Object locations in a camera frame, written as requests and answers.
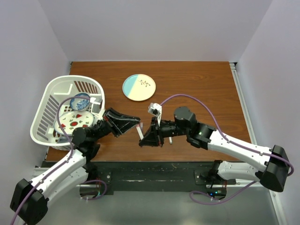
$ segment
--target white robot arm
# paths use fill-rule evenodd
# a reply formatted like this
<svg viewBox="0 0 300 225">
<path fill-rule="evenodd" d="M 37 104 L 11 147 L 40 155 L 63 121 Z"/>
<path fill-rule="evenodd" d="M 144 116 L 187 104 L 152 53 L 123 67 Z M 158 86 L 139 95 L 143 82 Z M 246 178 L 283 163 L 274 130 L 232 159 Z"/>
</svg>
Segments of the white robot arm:
<svg viewBox="0 0 300 225">
<path fill-rule="evenodd" d="M 92 127 L 73 132 L 74 150 L 43 174 L 17 183 L 10 208 L 27 225 L 35 225 L 48 208 L 67 191 L 87 180 L 94 180 L 97 168 L 90 163 L 99 148 L 97 140 L 113 133 L 118 137 L 139 124 L 140 118 L 120 114 L 112 108 L 105 111 L 103 120 Z"/>
<path fill-rule="evenodd" d="M 275 145 L 270 149 L 230 137 L 219 129 L 198 122 L 195 114 L 185 106 L 174 111 L 174 121 L 161 120 L 162 107 L 157 103 L 151 104 L 148 112 L 155 117 L 145 135 L 140 136 L 140 146 L 162 147 L 164 138 L 186 135 L 187 142 L 196 148 L 222 152 L 243 161 L 215 161 L 208 174 L 202 174 L 202 178 L 211 184 L 217 180 L 253 180 L 270 190 L 282 192 L 287 176 L 293 173 L 282 147 Z"/>
</svg>

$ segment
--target white plate with red pattern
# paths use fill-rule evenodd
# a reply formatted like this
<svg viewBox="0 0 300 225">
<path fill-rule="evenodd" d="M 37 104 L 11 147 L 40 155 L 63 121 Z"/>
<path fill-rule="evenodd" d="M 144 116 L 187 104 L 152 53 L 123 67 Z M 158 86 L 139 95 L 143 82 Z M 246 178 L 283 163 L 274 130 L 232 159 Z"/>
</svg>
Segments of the white plate with red pattern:
<svg viewBox="0 0 300 225">
<path fill-rule="evenodd" d="M 71 111 L 60 116 L 60 123 L 68 136 L 71 136 L 76 128 L 87 128 L 92 126 L 93 121 L 94 116 L 88 111 Z M 54 130 L 57 133 L 64 135 L 58 126 L 57 121 L 54 124 Z"/>
</svg>

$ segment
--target blue bowl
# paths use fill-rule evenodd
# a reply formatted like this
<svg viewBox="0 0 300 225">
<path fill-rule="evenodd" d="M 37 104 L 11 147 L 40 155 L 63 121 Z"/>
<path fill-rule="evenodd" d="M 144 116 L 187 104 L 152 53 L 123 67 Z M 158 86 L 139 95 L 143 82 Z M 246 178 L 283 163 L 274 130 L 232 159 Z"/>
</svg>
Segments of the blue bowl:
<svg viewBox="0 0 300 225">
<path fill-rule="evenodd" d="M 76 97 L 80 96 L 80 97 L 88 97 L 88 98 L 90 98 L 90 96 L 88 94 L 86 94 L 86 93 L 79 93 L 79 94 L 77 94 L 75 96 Z M 89 104 L 90 104 L 90 100 L 81 99 L 81 98 L 73 98 L 70 101 L 70 107 L 71 107 L 71 109 L 78 110 L 78 111 L 85 110 L 89 106 Z"/>
</svg>

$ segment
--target white basket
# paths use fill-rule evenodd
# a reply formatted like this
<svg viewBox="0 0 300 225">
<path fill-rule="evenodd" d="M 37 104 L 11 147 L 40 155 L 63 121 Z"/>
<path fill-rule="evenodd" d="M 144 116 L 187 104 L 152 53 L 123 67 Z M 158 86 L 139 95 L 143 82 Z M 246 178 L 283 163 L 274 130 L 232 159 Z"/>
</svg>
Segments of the white basket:
<svg viewBox="0 0 300 225">
<path fill-rule="evenodd" d="M 50 81 L 44 91 L 30 128 L 32 140 L 41 145 L 52 146 L 55 149 L 70 150 L 70 143 L 57 143 L 60 135 L 57 134 L 53 126 L 56 121 L 59 104 L 66 98 L 83 92 L 87 93 L 90 97 L 95 97 L 97 102 L 101 102 L 100 106 L 92 105 L 93 112 L 95 111 L 95 106 L 97 106 L 96 110 L 98 112 L 104 112 L 104 91 L 101 85 L 94 79 L 85 76 L 67 75 Z M 69 103 L 70 101 L 64 103 L 60 109 L 60 115 L 72 110 Z"/>
</svg>

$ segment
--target round plate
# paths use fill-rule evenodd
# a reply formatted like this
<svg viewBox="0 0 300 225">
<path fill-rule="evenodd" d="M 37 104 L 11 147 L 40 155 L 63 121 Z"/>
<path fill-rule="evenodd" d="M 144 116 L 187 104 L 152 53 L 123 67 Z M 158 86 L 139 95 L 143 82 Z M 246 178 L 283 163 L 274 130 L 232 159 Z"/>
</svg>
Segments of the round plate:
<svg viewBox="0 0 300 225">
<path fill-rule="evenodd" d="M 145 74 L 134 74 L 123 83 L 124 95 L 133 101 L 144 101 L 155 92 L 154 80 Z"/>
<path fill-rule="evenodd" d="M 86 93 L 79 93 L 75 95 L 76 97 L 88 97 L 90 96 Z M 82 98 L 73 98 L 70 101 L 70 107 L 73 110 L 85 110 L 90 104 L 90 101 L 87 99 L 82 99 Z"/>
<path fill-rule="evenodd" d="M 93 125 L 93 121 L 94 116 L 88 111 L 71 111 L 60 116 L 60 123 L 68 136 L 71 136 L 76 128 L 90 127 L 91 125 Z M 58 126 L 57 121 L 54 124 L 54 130 L 57 133 L 64 135 L 64 133 Z"/>
</svg>

